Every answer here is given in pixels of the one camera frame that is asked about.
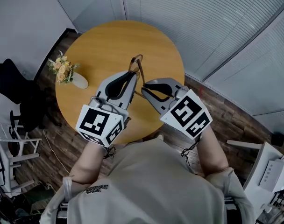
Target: flower vase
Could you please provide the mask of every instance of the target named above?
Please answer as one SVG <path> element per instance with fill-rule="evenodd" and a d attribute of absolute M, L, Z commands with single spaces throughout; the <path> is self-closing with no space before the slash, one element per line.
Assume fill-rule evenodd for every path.
<path fill-rule="evenodd" d="M 88 87 L 88 81 L 76 72 L 72 75 L 72 83 L 80 89 L 86 89 Z"/>

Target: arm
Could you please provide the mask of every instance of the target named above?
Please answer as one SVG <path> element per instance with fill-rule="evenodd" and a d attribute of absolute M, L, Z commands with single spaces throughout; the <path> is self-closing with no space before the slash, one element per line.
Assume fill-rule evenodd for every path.
<path fill-rule="evenodd" d="M 74 182 L 92 184 L 98 176 L 103 162 L 105 149 L 92 142 L 88 142 L 80 158 L 71 169 L 70 176 Z"/>
<path fill-rule="evenodd" d="M 211 126 L 202 133 L 202 139 L 197 145 L 199 160 L 204 174 L 218 173 L 228 168 L 228 161 Z"/>

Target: wooden floor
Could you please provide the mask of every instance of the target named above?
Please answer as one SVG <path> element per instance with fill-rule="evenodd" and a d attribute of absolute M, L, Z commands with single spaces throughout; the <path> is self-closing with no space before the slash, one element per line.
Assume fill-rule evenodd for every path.
<path fill-rule="evenodd" d="M 59 51 L 64 53 L 78 36 L 79 35 L 75 33 L 68 33 L 56 47 L 50 58 L 56 59 Z M 37 82 L 41 89 L 50 87 L 52 97 L 54 99 L 56 98 L 55 76 L 48 71 L 48 67 L 44 67 Z M 211 124 L 212 128 L 228 158 L 229 165 L 235 169 L 236 174 L 243 183 L 247 179 L 254 164 L 257 152 L 228 146 L 226 141 L 230 139 L 263 144 L 264 141 L 270 142 L 270 132 L 234 104 L 194 80 L 185 77 L 185 85 L 193 89 L 207 106 L 213 118 Z M 62 127 L 54 126 L 45 117 L 44 131 L 50 142 L 51 148 L 64 166 L 70 171 L 75 161 L 81 155 L 86 141 L 66 123 L 58 106 L 57 109 L 53 110 L 51 113 L 62 123 Z M 164 134 L 165 142 L 179 152 L 182 152 L 184 148 L 190 146 L 189 139 L 170 126 L 163 125 L 158 132 Z M 18 183 L 30 179 L 49 182 L 53 185 L 54 189 L 57 190 L 62 184 L 62 178 L 67 176 L 68 173 L 57 160 L 55 154 L 51 151 L 43 134 L 43 130 L 36 128 L 30 135 L 31 137 L 41 137 L 43 139 L 37 150 L 40 157 L 22 163 L 22 166 L 16 169 L 16 179 Z M 155 133 L 145 137 L 145 140 L 151 139 L 154 135 Z M 123 145 L 116 145 L 117 152 L 121 150 L 122 147 Z M 27 154 L 32 151 L 30 146 L 25 146 L 24 150 Z M 191 167 L 194 168 L 197 174 L 202 175 L 197 150 L 194 149 L 190 151 L 188 156 Z M 104 160 L 99 178 L 107 175 L 112 162 L 112 157 Z M 37 205 L 37 208 L 43 208 L 45 204 L 46 203 Z"/>

